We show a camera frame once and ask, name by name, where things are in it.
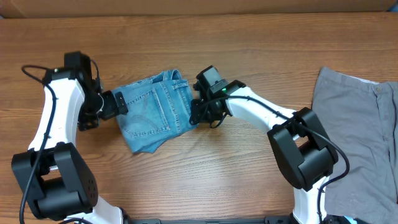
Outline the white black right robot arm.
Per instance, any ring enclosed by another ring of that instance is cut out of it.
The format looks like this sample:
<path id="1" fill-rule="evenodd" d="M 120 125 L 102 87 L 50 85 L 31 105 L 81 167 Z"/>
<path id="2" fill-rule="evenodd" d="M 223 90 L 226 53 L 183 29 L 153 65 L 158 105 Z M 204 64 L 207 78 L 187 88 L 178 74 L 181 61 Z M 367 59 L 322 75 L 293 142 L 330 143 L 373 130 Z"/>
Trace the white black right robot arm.
<path id="1" fill-rule="evenodd" d="M 199 97 L 191 102 L 191 124 L 221 124 L 233 116 L 267 134 L 280 173 L 294 188 L 294 209 L 285 221 L 324 223 L 324 185 L 338 155 L 317 115 L 273 104 L 243 82 L 221 78 L 214 66 L 197 75 L 193 89 Z"/>

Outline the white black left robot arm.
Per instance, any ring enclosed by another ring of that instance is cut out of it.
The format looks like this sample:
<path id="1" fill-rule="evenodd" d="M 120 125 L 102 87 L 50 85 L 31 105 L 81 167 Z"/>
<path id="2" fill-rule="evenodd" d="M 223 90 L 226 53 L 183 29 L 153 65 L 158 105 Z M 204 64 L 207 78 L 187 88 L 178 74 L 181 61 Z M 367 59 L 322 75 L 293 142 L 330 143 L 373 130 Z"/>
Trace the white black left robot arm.
<path id="1" fill-rule="evenodd" d="M 23 192 L 19 221 L 25 208 L 38 219 L 59 223 L 131 223 L 120 207 L 100 197 L 94 174 L 76 148 L 76 134 L 97 128 L 128 112 L 121 92 L 104 91 L 96 63 L 77 52 L 64 55 L 64 65 L 46 68 L 39 80 L 45 103 L 40 124 L 26 152 L 15 154 L 11 168 Z"/>

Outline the light blue denim jeans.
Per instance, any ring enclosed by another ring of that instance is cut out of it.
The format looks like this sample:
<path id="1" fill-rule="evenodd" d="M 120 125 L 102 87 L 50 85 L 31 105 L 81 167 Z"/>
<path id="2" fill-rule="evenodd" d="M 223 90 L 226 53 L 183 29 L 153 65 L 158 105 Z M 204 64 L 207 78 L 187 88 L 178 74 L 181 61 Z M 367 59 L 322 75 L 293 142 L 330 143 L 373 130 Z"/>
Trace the light blue denim jeans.
<path id="1" fill-rule="evenodd" d="M 113 90 L 118 92 L 128 112 L 116 119 L 133 153 L 154 153 L 169 139 L 196 128 L 190 123 L 192 91 L 178 70 L 165 70 Z"/>

